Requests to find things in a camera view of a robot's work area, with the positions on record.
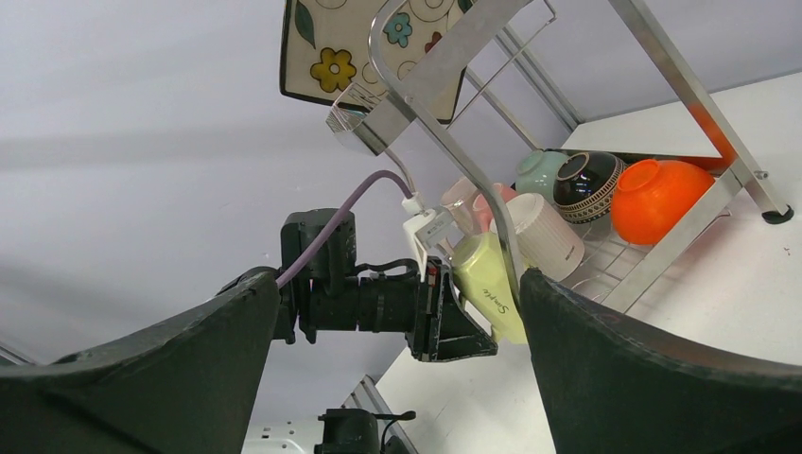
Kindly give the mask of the square flower pattern plate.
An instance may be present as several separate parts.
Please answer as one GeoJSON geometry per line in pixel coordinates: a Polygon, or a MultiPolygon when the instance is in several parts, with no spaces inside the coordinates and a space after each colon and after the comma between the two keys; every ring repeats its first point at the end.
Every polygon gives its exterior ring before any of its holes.
{"type": "MultiPolygon", "coordinates": [[[[369,0],[285,3],[279,64],[283,96],[332,105],[353,83],[378,98],[387,90],[368,55],[373,19],[384,5],[369,0]]],[[[403,79],[466,13],[471,1],[407,1],[379,32],[381,55],[403,79]]]]}

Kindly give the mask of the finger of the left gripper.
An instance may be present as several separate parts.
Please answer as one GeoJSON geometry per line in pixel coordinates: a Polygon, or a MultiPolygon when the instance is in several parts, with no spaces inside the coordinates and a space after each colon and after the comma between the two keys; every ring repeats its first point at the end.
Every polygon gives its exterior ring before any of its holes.
{"type": "Polygon", "coordinates": [[[426,362],[450,362],[469,358],[495,356],[497,343],[467,313],[453,283],[451,269],[445,264],[443,293],[442,358],[426,358],[426,362]]]}

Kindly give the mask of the brown patterned small bowl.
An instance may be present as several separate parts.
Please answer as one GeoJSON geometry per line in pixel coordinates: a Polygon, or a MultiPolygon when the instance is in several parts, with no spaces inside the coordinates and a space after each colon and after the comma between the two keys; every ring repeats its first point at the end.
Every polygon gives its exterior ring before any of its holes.
{"type": "Polygon", "coordinates": [[[619,177],[627,165],[612,153],[583,151],[558,169],[553,198],[563,220],[589,223],[610,213],[619,177]]]}

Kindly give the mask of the pink iridescent mug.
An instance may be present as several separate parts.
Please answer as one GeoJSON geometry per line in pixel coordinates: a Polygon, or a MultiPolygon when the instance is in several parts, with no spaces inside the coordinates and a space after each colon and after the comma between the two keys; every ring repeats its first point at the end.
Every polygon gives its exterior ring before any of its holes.
{"type": "Polygon", "coordinates": [[[440,198],[442,207],[451,213],[457,227],[467,236],[480,233],[472,209],[478,195],[479,191],[475,185],[462,176],[440,198]]]}

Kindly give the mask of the orange plastic bowl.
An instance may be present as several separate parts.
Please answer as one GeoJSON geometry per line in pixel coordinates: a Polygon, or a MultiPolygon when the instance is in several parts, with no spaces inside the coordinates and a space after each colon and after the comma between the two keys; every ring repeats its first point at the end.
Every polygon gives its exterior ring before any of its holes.
{"type": "Polygon", "coordinates": [[[702,168],[682,161],[639,161],[617,181],[611,202],[613,227],[629,243],[653,246],[715,182],[702,168]]]}

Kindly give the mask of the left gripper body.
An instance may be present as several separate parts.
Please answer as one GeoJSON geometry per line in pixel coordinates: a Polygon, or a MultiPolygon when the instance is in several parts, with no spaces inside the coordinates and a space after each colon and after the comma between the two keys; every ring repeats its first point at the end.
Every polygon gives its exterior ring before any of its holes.
{"type": "Polygon", "coordinates": [[[414,358],[442,358],[443,261],[428,261],[424,281],[419,283],[413,304],[412,327],[406,342],[414,358]]]}

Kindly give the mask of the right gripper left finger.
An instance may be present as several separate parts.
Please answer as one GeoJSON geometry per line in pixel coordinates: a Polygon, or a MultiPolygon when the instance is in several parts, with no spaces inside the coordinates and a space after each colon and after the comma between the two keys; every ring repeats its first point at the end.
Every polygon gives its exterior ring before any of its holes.
{"type": "Polygon", "coordinates": [[[281,302],[260,272],[46,365],[1,370],[5,453],[238,453],[281,302]]]}

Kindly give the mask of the yellow mug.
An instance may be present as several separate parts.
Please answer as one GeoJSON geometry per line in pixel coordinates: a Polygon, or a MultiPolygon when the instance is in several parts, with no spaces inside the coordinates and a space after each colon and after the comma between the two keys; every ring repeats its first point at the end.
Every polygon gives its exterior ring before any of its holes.
{"type": "Polygon", "coordinates": [[[451,268],[460,295],[490,323],[492,338],[526,344],[497,235],[484,232],[464,237],[454,249],[451,268]]]}

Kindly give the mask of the mint green bowl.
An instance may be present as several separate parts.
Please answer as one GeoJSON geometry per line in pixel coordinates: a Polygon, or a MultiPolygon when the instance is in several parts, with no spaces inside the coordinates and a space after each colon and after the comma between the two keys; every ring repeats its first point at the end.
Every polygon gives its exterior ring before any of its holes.
{"type": "Polygon", "coordinates": [[[556,175],[567,160],[568,156],[562,152],[534,150],[516,167],[516,192],[540,194],[549,204],[554,204],[553,187],[556,175]]]}

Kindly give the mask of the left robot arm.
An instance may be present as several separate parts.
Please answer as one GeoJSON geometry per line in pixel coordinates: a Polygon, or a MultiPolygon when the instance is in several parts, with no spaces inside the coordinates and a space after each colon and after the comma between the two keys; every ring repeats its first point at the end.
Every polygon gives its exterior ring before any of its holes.
{"type": "Polygon", "coordinates": [[[356,217],[335,208],[291,214],[281,232],[281,268],[266,267],[279,288],[273,336],[287,344],[301,330],[401,333],[421,362],[497,354],[491,335],[459,301],[451,267],[433,256],[358,264],[356,217]]]}

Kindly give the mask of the white mug dark rim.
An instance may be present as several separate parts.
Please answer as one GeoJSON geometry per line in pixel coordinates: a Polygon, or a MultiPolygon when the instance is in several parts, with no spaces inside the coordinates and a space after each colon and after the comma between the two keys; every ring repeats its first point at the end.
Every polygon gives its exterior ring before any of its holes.
{"type": "Polygon", "coordinates": [[[521,255],[550,279],[560,282],[584,258],[584,242],[546,199],[519,194],[506,202],[521,255]]]}

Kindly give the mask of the pink cup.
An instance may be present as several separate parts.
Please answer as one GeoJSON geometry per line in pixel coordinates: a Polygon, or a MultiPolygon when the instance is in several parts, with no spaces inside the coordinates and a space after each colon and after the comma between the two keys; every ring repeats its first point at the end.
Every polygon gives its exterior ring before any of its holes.
{"type": "MultiPolygon", "coordinates": [[[[499,194],[504,203],[517,196],[517,192],[513,188],[503,183],[494,183],[493,190],[499,194]]],[[[488,232],[494,215],[489,201],[482,194],[478,194],[474,199],[471,205],[471,213],[478,230],[481,233],[488,232]]]]}

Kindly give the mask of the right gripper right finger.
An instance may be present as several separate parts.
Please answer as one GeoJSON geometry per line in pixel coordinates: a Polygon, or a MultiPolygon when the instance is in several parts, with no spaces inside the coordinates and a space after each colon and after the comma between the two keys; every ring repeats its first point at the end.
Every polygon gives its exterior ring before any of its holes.
{"type": "Polygon", "coordinates": [[[537,269],[519,308],[559,453],[797,453],[801,369],[688,340],[537,269]]]}

